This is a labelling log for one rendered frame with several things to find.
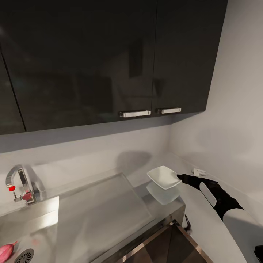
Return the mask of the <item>bowl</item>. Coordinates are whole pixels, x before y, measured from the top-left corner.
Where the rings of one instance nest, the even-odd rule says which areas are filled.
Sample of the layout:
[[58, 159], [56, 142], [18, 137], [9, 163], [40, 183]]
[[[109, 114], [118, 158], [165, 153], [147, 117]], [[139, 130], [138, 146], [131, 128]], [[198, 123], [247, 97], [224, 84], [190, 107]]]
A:
[[170, 168], [160, 166], [147, 173], [148, 177], [164, 191], [174, 188], [182, 180], [177, 177], [177, 173]]

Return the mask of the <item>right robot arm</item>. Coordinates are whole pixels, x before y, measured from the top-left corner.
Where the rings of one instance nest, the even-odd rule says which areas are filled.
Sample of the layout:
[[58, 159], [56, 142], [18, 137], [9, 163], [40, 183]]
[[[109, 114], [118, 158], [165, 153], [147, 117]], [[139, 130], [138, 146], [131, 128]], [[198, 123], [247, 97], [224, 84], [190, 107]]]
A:
[[193, 168], [192, 174], [178, 175], [183, 183], [200, 190], [218, 213], [235, 240], [247, 263], [263, 263], [263, 226], [244, 210], [236, 199], [221, 188], [217, 181], [199, 178], [206, 171]]

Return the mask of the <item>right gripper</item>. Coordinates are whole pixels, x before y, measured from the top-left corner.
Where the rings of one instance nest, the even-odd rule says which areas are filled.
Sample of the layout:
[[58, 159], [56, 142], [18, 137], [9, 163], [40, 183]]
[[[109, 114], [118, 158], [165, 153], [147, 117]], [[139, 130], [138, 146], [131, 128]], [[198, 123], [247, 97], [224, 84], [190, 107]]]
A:
[[197, 177], [197, 176], [191, 176], [191, 175], [187, 175], [187, 174], [183, 174], [183, 175], [178, 175], [178, 174], [177, 174], [177, 177], [178, 177], [180, 180], [182, 180], [183, 183], [189, 184], [189, 185], [191, 185], [191, 186], [194, 187], [194, 188], [196, 188], [196, 187], [194, 186], [194, 180], [196, 180], [197, 178], [199, 178], [199, 177]]

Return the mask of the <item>vidalia onion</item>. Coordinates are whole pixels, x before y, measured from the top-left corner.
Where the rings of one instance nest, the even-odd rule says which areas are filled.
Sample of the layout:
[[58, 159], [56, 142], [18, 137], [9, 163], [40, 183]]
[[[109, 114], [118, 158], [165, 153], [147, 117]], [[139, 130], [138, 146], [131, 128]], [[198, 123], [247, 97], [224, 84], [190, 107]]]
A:
[[0, 247], [0, 263], [4, 263], [9, 259], [14, 250], [14, 244], [6, 244], [5, 246]]

